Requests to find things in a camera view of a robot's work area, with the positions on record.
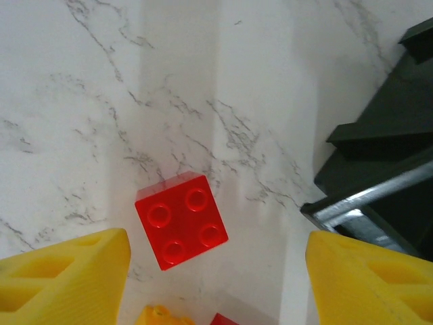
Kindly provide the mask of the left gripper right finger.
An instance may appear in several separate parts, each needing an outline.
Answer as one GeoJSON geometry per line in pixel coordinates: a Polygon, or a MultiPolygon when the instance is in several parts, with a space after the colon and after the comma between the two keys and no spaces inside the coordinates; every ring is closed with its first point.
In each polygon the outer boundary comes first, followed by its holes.
{"type": "Polygon", "coordinates": [[[326,231],[305,259],[320,324],[432,323],[432,262],[326,231]]]}

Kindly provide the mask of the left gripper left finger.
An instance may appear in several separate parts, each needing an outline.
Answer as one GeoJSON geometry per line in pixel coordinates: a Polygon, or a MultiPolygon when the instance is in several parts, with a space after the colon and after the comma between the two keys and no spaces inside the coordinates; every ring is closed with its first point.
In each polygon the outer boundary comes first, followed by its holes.
{"type": "Polygon", "coordinates": [[[1,260],[2,324],[115,324],[129,272],[112,228],[1,260]]]}

